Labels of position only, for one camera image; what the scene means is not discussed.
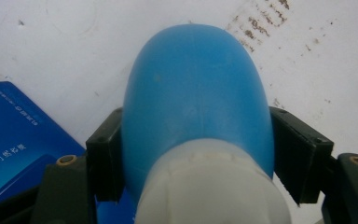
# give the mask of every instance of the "brown stain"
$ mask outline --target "brown stain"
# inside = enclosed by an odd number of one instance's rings
[[[248,1],[233,15],[226,30],[254,52],[257,45],[262,45],[270,37],[272,29],[281,27],[287,21],[289,8],[287,0]],[[254,12],[252,16],[248,13],[250,9]]]
[[[313,51],[313,55],[316,56],[317,58],[321,57],[321,54],[318,53],[318,46],[322,45],[324,43],[324,38],[327,36],[326,33],[329,32],[329,24],[333,25],[335,21],[338,21],[338,19],[332,19],[332,20],[328,20],[325,22],[324,25],[322,25],[321,27],[317,28],[315,26],[310,26],[309,31],[310,31],[310,35],[314,35],[315,32],[319,32],[322,34],[318,34],[316,36],[314,36],[313,38],[311,38],[309,41],[307,41],[305,43],[305,48],[307,50],[305,50],[304,52],[302,52],[301,57],[303,57],[304,55],[306,55],[307,52]]]
[[[254,34],[253,34],[252,31],[250,31],[250,30],[246,30],[246,31],[245,31],[245,35],[249,36],[251,39],[255,39]]]
[[[274,104],[276,107],[280,107],[280,108],[284,109],[284,105],[281,105],[281,103],[278,101],[278,98],[275,98],[275,99],[274,99],[273,104]]]
[[[258,25],[258,21],[255,18],[249,17],[249,22],[252,24],[252,28],[269,37],[269,32],[264,27]]]
[[[286,8],[286,9],[290,9],[289,4],[287,3],[287,0],[279,0],[279,2]]]

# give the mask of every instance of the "blue box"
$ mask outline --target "blue box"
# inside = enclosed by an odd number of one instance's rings
[[[10,82],[0,82],[0,202],[37,186],[45,167],[85,152],[68,133]],[[133,223],[125,191],[120,203],[98,203],[99,223]]]

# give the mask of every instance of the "blue cover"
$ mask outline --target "blue cover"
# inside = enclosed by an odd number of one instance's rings
[[[260,78],[243,46],[212,26],[175,26],[147,42],[131,71],[122,136],[126,183],[136,203],[156,160],[188,140],[228,141],[273,173]]]
[[[0,202],[38,185],[45,167],[84,148],[9,82],[0,82]],[[120,203],[99,203],[98,223],[131,224],[127,191]]]

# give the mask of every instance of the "white plastic fitting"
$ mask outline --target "white plastic fitting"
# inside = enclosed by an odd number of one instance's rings
[[[200,139],[164,154],[145,182],[137,224],[291,223],[271,179],[242,149]]]

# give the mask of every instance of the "black plastic mount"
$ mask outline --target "black plastic mount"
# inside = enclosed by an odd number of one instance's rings
[[[358,223],[358,154],[341,154],[335,165],[332,185],[324,191],[324,223]]]
[[[118,202],[124,189],[121,115],[121,108],[113,111],[86,142],[90,178],[100,202]]]
[[[87,157],[68,155],[47,166],[31,223],[97,223]]]
[[[324,223],[358,223],[358,155],[331,157],[334,143],[289,112],[270,108],[275,173],[296,203],[325,195]]]
[[[296,203],[317,203],[334,143],[285,110],[270,113],[275,173]]]

